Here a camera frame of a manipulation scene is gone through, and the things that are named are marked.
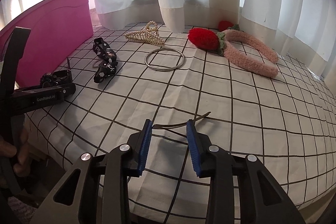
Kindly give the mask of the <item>person left hand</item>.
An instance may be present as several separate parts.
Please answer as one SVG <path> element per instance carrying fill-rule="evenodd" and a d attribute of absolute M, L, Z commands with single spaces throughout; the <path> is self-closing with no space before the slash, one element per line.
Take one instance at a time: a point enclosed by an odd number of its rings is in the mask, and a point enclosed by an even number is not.
<path fill-rule="evenodd" d="M 1 137 L 1 156 L 17 157 L 17 163 L 13 169 L 19 177 L 27 176 L 30 171 L 28 139 L 29 133 L 23 128 L 20 135 L 20 147 L 17 149 L 14 145 L 6 142 L 3 137 Z"/>

